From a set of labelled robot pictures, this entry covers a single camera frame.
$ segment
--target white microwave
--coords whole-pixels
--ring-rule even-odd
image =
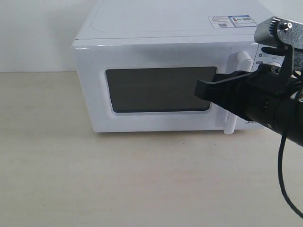
[[[281,65],[254,41],[271,16],[257,0],[101,0],[72,45],[93,130],[262,128],[194,91],[216,73]]]

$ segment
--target dark glass window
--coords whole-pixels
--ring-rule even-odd
[[[116,113],[205,111],[210,102],[194,96],[199,79],[212,81],[216,67],[107,70]]]

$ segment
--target label sticker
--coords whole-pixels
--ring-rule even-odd
[[[235,27],[228,16],[208,17],[208,19],[214,28]]]
[[[256,22],[249,15],[228,16],[235,27],[257,27]]]

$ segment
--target wire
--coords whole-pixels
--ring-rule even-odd
[[[303,79],[301,81],[301,87],[298,90],[298,92],[297,92],[297,94],[294,98],[295,105],[294,105],[294,109],[293,109],[293,115],[295,115],[295,112],[296,112],[296,109],[297,109],[297,103],[299,102],[300,95],[301,95],[302,91],[303,91]],[[291,124],[291,118],[289,119],[289,123],[287,125],[287,128],[285,129],[285,131],[282,134],[282,139],[281,139],[281,143],[280,143],[279,155],[278,155],[278,178],[279,178],[280,189],[281,189],[281,192],[283,194],[283,197],[284,197],[285,201],[287,202],[287,204],[290,206],[290,208],[299,217],[303,218],[303,213],[293,204],[293,202],[288,197],[288,194],[286,192],[285,185],[284,185],[284,179],[283,179],[283,168],[282,168],[283,153],[284,153],[284,147],[285,147],[288,131],[289,131],[289,128],[290,128],[290,124]]]

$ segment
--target microwave door handle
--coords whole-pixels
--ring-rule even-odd
[[[251,72],[253,66],[253,60],[248,55],[247,52],[242,51],[237,54],[238,60],[238,68],[237,70]],[[228,112],[227,117],[224,121],[224,133],[226,135],[233,134],[235,131],[236,123],[237,123],[238,116]]]

